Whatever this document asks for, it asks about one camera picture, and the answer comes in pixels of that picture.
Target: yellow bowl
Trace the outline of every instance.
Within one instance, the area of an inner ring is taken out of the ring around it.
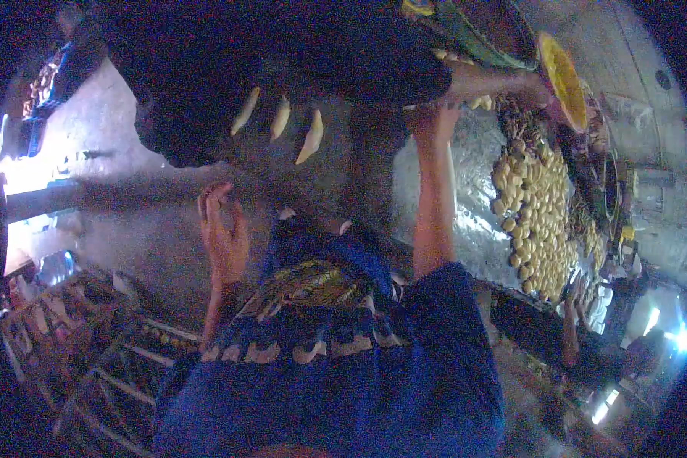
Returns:
[[[585,133],[587,129],[585,95],[580,87],[572,60],[550,34],[540,32],[538,42],[542,69],[550,80],[552,91],[560,105],[561,115],[564,116],[563,120],[576,132]]]

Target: blue crate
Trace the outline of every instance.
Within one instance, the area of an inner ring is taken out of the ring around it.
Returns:
[[[30,117],[25,118],[24,119],[25,121],[37,121],[39,119],[46,119],[48,116],[51,115],[51,113],[53,113],[53,110],[58,108],[64,102],[63,100],[61,100],[61,96],[56,97],[56,94],[55,94],[56,88],[53,87],[53,84],[55,82],[55,79],[58,78],[58,74],[61,72],[61,68],[64,67],[66,60],[68,60],[69,57],[71,56],[73,50],[74,50],[74,44],[72,42],[66,43],[61,48],[61,51],[64,52],[64,55],[61,57],[61,62],[59,62],[59,64],[58,64],[58,69],[56,69],[57,74],[54,77],[53,81],[51,82],[51,88],[49,91],[48,99],[44,100],[43,103],[39,103],[38,105],[35,105],[33,107],[33,113],[31,114]],[[53,56],[46,59],[46,63],[51,59],[53,59]]]
[[[43,128],[46,125],[46,121],[45,119],[37,119],[35,121],[30,121],[30,123],[32,123],[32,125],[30,137],[27,142],[27,151],[26,154],[21,157],[35,158],[38,154],[38,147],[41,143],[41,135],[43,135]]]

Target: wall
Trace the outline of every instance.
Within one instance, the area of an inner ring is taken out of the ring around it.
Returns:
[[[648,107],[639,129],[620,114],[606,121],[619,159],[670,171],[676,179],[663,189],[658,219],[638,221],[645,230],[637,240],[642,258],[687,286],[687,109],[664,56],[625,2],[523,0],[519,5],[536,29],[555,34],[596,95],[607,92]],[[668,75],[669,90],[656,81],[657,70]],[[656,188],[640,181],[635,199],[641,203],[654,194]]]

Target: dark blue t-shirt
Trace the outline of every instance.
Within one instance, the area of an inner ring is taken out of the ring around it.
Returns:
[[[278,270],[199,362],[172,368],[170,380],[188,373],[158,399],[156,454],[285,443],[333,456],[492,456],[503,396],[463,267],[443,266],[396,303],[356,269],[318,259]]]

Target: aluminum foil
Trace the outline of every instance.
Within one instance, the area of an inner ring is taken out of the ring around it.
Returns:
[[[456,186],[456,217],[453,236],[456,254],[466,269],[480,280],[519,290],[517,270],[508,262],[511,240],[501,229],[501,219],[491,211],[497,190],[491,179],[506,138],[495,112],[463,108],[451,142]],[[420,198],[418,155],[410,139],[397,154],[393,166],[393,235],[412,244]],[[574,187],[569,186],[570,196]],[[582,249],[578,269],[590,272],[590,260]]]

